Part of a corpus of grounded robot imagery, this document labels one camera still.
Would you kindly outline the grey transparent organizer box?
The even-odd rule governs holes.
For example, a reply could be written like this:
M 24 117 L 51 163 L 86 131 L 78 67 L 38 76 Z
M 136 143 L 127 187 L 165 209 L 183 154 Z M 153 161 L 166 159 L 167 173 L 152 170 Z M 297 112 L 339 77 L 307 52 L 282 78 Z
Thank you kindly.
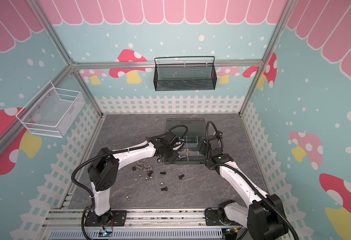
M 205 163 L 205 156 L 199 152 L 199 149 L 205 140 L 205 119 L 168 118 L 166 120 L 166 130 L 177 125 L 185 125 L 188 127 L 186 135 L 182 138 L 184 145 L 180 151 L 177 152 L 177 159 L 163 159 L 162 161 L 166 165 L 203 165 Z

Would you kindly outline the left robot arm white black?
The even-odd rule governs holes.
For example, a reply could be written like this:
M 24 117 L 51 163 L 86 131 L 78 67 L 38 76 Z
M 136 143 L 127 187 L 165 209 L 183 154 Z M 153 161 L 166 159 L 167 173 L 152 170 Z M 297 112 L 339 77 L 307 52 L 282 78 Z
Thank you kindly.
M 163 134 L 146 137 L 144 142 L 132 147 L 113 151 L 103 148 L 96 157 L 75 168 L 71 174 L 72 183 L 87 191 L 91 199 L 91 205 L 84 209 L 82 225 L 85 224 L 85 220 L 95 226 L 111 224 L 114 217 L 109 202 L 110 188 L 116 181 L 118 171 L 127 165 L 152 157 L 173 163 L 179 158 L 178 152 L 184 146 L 183 138 L 187 132 L 186 125 L 176 125 Z M 90 188 L 76 180 L 76 174 L 86 165 L 89 165 Z

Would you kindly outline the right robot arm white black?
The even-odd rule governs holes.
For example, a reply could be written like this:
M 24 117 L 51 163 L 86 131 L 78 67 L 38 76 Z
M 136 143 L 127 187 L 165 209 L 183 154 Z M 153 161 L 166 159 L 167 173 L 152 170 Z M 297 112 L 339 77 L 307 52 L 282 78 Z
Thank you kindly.
M 255 185 L 234 159 L 223 152 L 223 146 L 222 132 L 208 121 L 200 147 L 200 153 L 205 156 L 205 166 L 230 183 L 246 204 L 243 207 L 236 202 L 223 203 L 218 210 L 224 220 L 246 227 L 254 240 L 276 240 L 288 233 L 297 240 L 298 233 L 287 219 L 280 197 L 269 195 Z

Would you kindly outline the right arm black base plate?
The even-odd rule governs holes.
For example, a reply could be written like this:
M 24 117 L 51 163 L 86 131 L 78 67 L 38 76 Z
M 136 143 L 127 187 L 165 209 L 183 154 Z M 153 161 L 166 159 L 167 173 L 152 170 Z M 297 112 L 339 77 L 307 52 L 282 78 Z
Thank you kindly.
M 204 210 L 205 223 L 207 226 L 247 226 L 247 215 L 238 209 L 212 209 Z

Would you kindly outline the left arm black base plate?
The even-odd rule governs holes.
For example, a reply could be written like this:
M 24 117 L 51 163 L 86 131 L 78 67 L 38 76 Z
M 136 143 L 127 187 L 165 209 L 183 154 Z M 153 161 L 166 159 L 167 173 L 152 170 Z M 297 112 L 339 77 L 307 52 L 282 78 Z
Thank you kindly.
M 102 216 L 98 216 L 95 212 L 85 214 L 85 227 L 124 227 L 127 211 L 109 210 Z

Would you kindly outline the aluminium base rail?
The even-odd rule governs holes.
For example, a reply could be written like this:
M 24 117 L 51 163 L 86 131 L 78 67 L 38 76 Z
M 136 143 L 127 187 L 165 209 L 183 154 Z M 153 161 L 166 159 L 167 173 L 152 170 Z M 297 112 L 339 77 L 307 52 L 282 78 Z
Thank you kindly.
M 80 229 L 82 209 L 51 210 L 43 228 L 45 229 Z M 213 227 L 226 228 L 228 224 L 210 220 L 204 208 L 152 208 L 126 209 L 124 217 L 118 218 L 108 229 L 170 229 L 170 228 L 208 228 L 207 221 Z

